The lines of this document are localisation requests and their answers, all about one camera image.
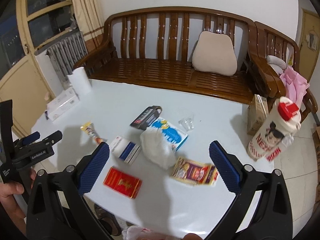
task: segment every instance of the white and blue medicine box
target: white and blue medicine box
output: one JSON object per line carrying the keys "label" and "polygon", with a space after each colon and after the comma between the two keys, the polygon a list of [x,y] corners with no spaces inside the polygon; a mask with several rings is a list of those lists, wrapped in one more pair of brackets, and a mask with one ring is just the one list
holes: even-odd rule
{"label": "white and blue medicine box", "polygon": [[181,145],[188,138],[188,134],[179,128],[169,123],[166,119],[158,117],[152,124],[151,127],[155,127],[162,130],[165,138],[171,143],[174,151],[178,150]]}
{"label": "white and blue medicine box", "polygon": [[141,147],[127,139],[117,136],[110,143],[110,151],[114,156],[131,165],[141,151]]}

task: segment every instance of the screw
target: screw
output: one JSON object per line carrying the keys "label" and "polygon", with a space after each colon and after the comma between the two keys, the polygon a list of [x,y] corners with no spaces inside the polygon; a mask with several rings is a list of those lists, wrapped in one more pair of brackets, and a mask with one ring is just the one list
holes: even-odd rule
{"label": "screw", "polygon": [[282,174],[281,170],[275,169],[275,174],[280,176]]}
{"label": "screw", "polygon": [[244,166],[244,169],[245,169],[246,171],[248,171],[248,172],[253,171],[253,167],[252,167],[251,165],[249,165],[249,164],[246,164],[246,165]]}
{"label": "screw", "polygon": [[38,176],[44,175],[44,170],[39,170],[37,174],[38,174]]}
{"label": "screw", "polygon": [[66,168],[66,171],[67,172],[73,172],[75,170],[75,167],[73,165],[69,165],[67,168]]}

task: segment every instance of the yellow door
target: yellow door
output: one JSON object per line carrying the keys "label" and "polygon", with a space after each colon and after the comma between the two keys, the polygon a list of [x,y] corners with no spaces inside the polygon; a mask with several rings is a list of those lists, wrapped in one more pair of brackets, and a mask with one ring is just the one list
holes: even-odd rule
{"label": "yellow door", "polygon": [[303,10],[302,30],[300,38],[299,70],[309,82],[315,69],[320,48],[320,19],[316,13]]}
{"label": "yellow door", "polygon": [[45,111],[45,94],[52,93],[29,52],[22,25],[21,6],[11,0],[0,17],[0,100],[13,101],[13,131],[30,134]]}

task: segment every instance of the beige cushion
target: beige cushion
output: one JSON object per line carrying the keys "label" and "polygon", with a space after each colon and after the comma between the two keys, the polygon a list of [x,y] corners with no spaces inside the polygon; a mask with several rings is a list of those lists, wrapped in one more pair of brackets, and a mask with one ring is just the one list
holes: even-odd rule
{"label": "beige cushion", "polygon": [[237,71],[237,59],[230,37],[201,32],[192,55],[192,65],[198,71],[232,76]]}

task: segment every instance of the curtain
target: curtain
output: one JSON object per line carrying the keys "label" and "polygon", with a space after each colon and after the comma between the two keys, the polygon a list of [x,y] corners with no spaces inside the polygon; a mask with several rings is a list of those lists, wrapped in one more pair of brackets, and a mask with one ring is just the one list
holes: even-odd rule
{"label": "curtain", "polygon": [[88,51],[99,46],[103,35],[103,17],[98,0],[72,0],[76,20]]}

